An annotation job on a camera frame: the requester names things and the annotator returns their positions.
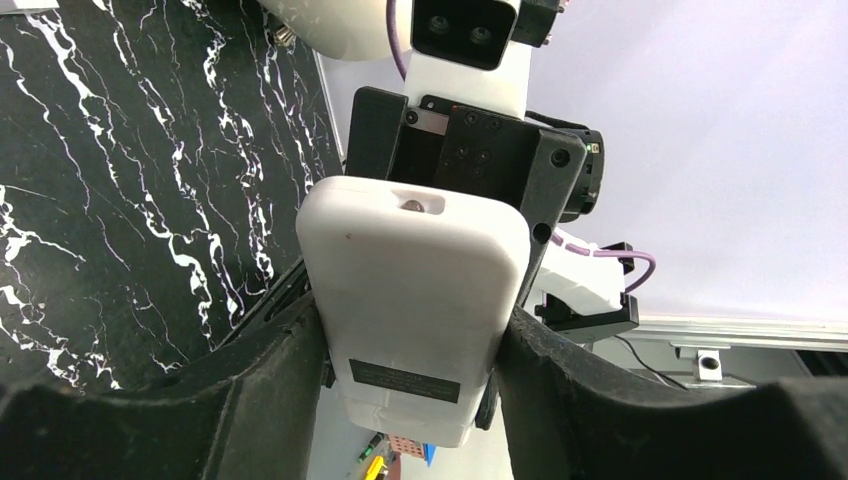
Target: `screw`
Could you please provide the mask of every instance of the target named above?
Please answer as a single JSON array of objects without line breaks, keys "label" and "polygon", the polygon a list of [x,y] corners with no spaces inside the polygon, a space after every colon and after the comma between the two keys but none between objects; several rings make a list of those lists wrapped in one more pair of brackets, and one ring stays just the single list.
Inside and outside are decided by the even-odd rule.
[{"label": "screw", "polygon": [[435,16],[430,18],[430,31],[439,35],[444,35],[448,33],[448,29],[450,28],[450,23],[448,23],[448,19],[441,16]]},{"label": "screw", "polygon": [[568,165],[571,161],[571,155],[565,150],[557,150],[551,155],[551,163],[557,168],[562,168]]},{"label": "screw", "polygon": [[277,30],[274,31],[274,44],[278,47],[291,47],[294,45],[294,41],[297,37],[295,36],[292,29],[288,26],[283,25]]},{"label": "screw", "polygon": [[403,210],[409,210],[411,212],[423,212],[424,205],[421,205],[421,202],[418,200],[407,200],[400,206]]},{"label": "screw", "polygon": [[477,27],[471,30],[471,41],[477,45],[487,45],[492,40],[492,32],[487,28]]}]

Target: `purple cable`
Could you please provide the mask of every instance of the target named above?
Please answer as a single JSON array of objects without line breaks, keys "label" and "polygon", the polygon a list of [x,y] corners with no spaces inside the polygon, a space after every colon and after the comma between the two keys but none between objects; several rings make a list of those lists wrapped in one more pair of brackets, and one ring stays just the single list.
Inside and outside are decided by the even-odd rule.
[{"label": "purple cable", "polygon": [[[554,237],[559,238],[559,244],[562,245],[562,237],[554,234]],[[588,248],[578,247],[573,243],[565,244],[565,249],[569,252],[576,253],[578,255],[583,255],[586,257],[599,257],[599,258],[638,258],[640,260],[645,260],[648,262],[648,269],[645,270],[645,273],[642,274],[635,282],[631,283],[624,289],[624,293],[630,293],[633,290],[641,287],[642,284],[648,281],[651,278],[651,275],[654,274],[654,270],[657,269],[657,259],[654,258],[650,253],[645,252],[631,252],[631,251],[617,251],[617,250],[595,250],[594,252],[589,250]]]},{"label": "purple cable", "polygon": [[551,234],[551,241],[554,242],[554,245],[561,247],[563,239],[559,236],[559,234],[554,232],[553,234]]},{"label": "purple cable", "polygon": [[397,0],[386,0],[386,29],[389,31],[389,47],[392,49],[392,57],[398,67],[400,78],[406,80],[406,65],[400,54],[400,39],[397,33]]}]

